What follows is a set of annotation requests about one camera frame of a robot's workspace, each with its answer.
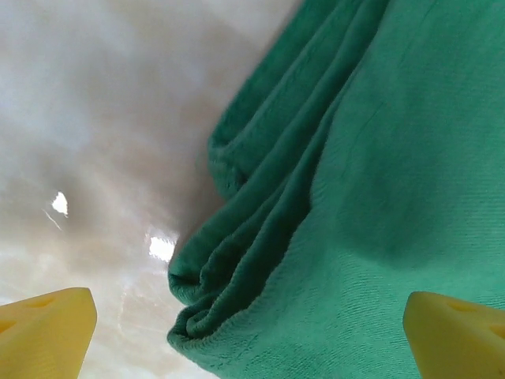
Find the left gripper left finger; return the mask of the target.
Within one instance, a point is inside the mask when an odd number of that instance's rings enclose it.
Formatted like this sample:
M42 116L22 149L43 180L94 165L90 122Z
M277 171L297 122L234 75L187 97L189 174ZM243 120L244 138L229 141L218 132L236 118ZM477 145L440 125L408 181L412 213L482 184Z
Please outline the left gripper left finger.
M1 378L77 378L96 323L85 287L2 305Z

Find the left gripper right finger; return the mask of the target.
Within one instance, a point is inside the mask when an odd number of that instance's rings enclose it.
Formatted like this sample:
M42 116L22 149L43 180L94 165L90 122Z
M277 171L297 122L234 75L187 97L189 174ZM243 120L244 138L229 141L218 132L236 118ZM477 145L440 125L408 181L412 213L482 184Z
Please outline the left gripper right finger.
M403 328L422 378L504 379L502 310L417 291Z

